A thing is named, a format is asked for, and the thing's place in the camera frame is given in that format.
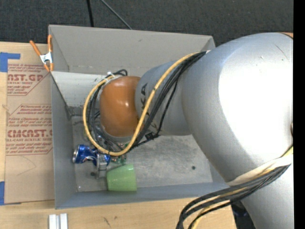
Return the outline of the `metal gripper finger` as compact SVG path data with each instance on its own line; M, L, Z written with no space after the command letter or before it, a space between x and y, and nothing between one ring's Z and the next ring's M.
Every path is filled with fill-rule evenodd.
M105 159L104 154L98 154L97 155L97 171L96 171L96 178L102 178L106 177L106 172L107 172L107 161Z

